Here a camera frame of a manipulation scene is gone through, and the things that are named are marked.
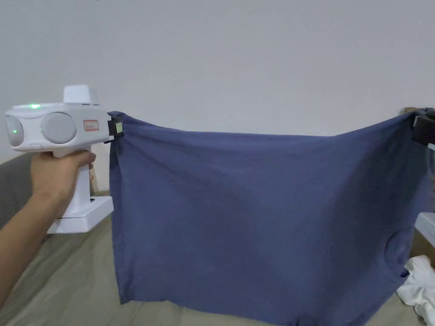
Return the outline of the person's left hand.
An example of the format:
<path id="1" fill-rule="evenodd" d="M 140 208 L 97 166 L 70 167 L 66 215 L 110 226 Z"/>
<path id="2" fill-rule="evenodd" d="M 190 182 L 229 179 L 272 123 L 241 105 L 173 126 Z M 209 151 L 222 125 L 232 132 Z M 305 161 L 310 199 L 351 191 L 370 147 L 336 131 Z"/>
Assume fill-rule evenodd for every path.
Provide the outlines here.
<path id="1" fill-rule="evenodd" d="M 80 150 L 61 158 L 52 152 L 33 156 L 31 163 L 32 198 L 37 204 L 47 204 L 53 218 L 60 218 L 67 210 L 76 187 L 81 167 L 91 167 L 96 155 Z"/>

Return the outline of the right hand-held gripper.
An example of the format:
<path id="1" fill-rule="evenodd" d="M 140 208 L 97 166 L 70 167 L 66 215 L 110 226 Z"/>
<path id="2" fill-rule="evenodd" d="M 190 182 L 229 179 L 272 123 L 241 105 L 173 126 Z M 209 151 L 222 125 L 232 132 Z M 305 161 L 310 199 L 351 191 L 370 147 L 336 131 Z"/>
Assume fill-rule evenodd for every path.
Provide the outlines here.
<path id="1" fill-rule="evenodd" d="M 423 108 L 415 111 L 415 119 L 412 125 L 412 140 L 427 147 L 435 146 L 434 108 Z M 435 213 L 420 213 L 417 217 L 415 228 L 435 248 Z"/>

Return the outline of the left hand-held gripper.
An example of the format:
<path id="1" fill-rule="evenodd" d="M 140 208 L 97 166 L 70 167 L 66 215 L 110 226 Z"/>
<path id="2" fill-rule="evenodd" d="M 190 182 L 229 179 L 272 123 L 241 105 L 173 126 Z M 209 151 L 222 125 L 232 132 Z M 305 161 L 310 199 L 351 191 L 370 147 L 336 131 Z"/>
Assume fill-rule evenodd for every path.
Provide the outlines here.
<path id="1" fill-rule="evenodd" d="M 52 152 L 64 157 L 124 137 L 122 117 L 110 116 L 96 91 L 85 84 L 67 86 L 60 103 L 17 105 L 5 117 L 10 145 L 17 152 Z M 80 167 L 72 201 L 48 233 L 86 233 L 112 211 L 110 196 L 90 195 L 89 167 Z"/>

